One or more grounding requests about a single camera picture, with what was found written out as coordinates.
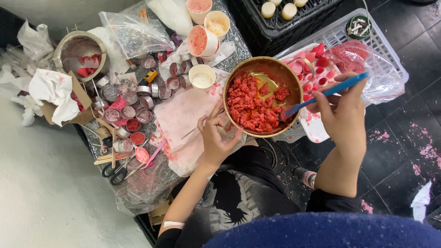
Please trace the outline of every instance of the pink wax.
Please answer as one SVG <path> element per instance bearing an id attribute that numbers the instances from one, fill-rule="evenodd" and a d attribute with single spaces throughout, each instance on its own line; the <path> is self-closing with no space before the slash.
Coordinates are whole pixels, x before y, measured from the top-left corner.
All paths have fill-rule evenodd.
<path id="1" fill-rule="evenodd" d="M 207 46 L 207 33 L 201 26 L 195 26 L 188 34 L 188 48 L 193 55 L 201 55 Z"/>
<path id="2" fill-rule="evenodd" d="M 210 9 L 213 4 L 212 0 L 187 0 L 187 8 L 193 13 L 204 13 Z"/>

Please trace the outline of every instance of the white wall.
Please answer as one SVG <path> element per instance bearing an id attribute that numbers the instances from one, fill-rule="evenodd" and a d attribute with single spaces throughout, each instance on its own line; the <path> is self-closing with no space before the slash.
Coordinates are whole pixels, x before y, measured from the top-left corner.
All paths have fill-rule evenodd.
<path id="1" fill-rule="evenodd" d="M 66 26 L 87 31 L 101 26 L 98 12 L 120 12 L 141 0 L 0 0 L 0 6 L 10 12 L 28 18 L 34 25 L 46 24 L 49 35 L 61 40 Z"/>
<path id="2" fill-rule="evenodd" d="M 25 128 L 19 105 L 0 106 L 1 248 L 151 247 L 73 126 Z"/>

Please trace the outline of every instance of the black scissors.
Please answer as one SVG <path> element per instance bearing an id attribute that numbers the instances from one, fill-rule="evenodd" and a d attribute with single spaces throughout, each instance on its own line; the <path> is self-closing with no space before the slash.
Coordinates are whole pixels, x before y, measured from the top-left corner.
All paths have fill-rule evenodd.
<path id="1" fill-rule="evenodd" d="M 127 175 L 127 164 L 135 157 L 135 154 L 126 159 L 126 161 L 121 165 L 118 161 L 115 162 L 115 168 L 112 169 L 112 163 L 108 163 L 101 175 L 105 178 L 109 178 L 111 185 L 119 185 L 124 181 Z"/>

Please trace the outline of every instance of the blue spatula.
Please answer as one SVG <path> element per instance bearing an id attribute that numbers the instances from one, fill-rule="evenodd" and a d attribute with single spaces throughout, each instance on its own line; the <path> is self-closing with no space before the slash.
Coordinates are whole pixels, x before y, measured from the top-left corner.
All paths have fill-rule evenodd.
<path id="1" fill-rule="evenodd" d="M 344 89 L 347 89 L 349 87 L 352 87 L 354 85 L 356 85 L 358 82 L 362 81 L 363 79 L 369 77 L 369 73 L 368 72 L 364 72 L 362 74 L 358 74 L 357 76 L 348 78 L 347 80 L 344 80 L 343 82 L 335 85 L 334 87 L 332 87 L 331 89 L 323 92 L 323 94 L 325 96 L 330 96 L 332 94 L 338 93 Z M 288 109 L 286 109 L 285 111 L 283 111 L 280 114 L 280 119 L 279 121 L 283 121 L 283 120 L 287 120 L 288 118 L 290 118 L 291 116 L 293 116 L 295 113 L 297 113 L 301 108 L 308 106 L 311 103 L 315 103 L 317 102 L 317 100 L 315 98 L 310 99 L 302 104 L 296 104 L 292 107 L 289 107 Z"/>

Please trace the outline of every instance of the gold metal bowl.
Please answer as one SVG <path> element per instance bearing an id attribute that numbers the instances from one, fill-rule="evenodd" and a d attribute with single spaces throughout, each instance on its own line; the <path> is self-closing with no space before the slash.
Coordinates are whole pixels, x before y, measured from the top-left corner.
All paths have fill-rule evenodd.
<path id="1" fill-rule="evenodd" d="M 237 76 L 240 76 L 242 73 L 257 73 L 257 74 L 265 74 L 268 76 L 270 81 L 273 81 L 278 84 L 278 86 L 286 87 L 291 95 L 286 97 L 286 102 L 283 104 L 284 107 L 293 106 L 294 104 L 303 102 L 303 91 L 302 86 L 300 84 L 300 80 L 297 75 L 289 68 L 285 63 L 280 60 L 271 58 L 271 57 L 254 57 L 250 58 L 240 64 L 238 64 L 228 75 L 225 85 L 224 85 L 224 93 L 223 93 L 223 101 L 224 101 L 224 109 L 227 113 L 229 120 L 237 127 L 241 128 L 241 125 L 234 122 L 230 115 L 230 107 L 227 105 L 227 99 L 230 96 L 228 93 L 228 89 L 234 83 L 234 79 Z M 268 138 L 279 135 L 284 131 L 288 130 L 298 119 L 300 112 L 298 112 L 295 116 L 289 118 L 287 122 L 280 122 L 277 128 L 274 128 L 272 132 L 256 132 L 249 129 L 244 129 L 244 133 L 258 137 L 258 138 Z"/>

